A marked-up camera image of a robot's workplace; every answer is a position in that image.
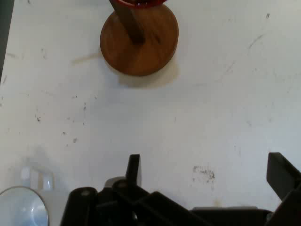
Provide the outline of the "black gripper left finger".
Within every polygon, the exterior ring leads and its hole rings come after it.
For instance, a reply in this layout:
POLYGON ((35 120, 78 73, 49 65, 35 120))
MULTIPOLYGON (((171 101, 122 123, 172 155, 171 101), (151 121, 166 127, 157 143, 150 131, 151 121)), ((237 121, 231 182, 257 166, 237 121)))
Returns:
POLYGON ((126 175, 98 192, 92 187, 73 190, 62 226, 203 226, 203 219, 159 192, 138 185, 140 155, 129 156, 126 175))

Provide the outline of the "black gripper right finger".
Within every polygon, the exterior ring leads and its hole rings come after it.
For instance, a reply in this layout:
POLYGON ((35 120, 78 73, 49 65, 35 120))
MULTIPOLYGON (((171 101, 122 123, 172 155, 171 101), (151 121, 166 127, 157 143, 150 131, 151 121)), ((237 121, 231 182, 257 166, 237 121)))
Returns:
POLYGON ((301 173, 281 153, 269 153, 266 179, 281 200, 266 225, 299 226, 301 224, 301 173))

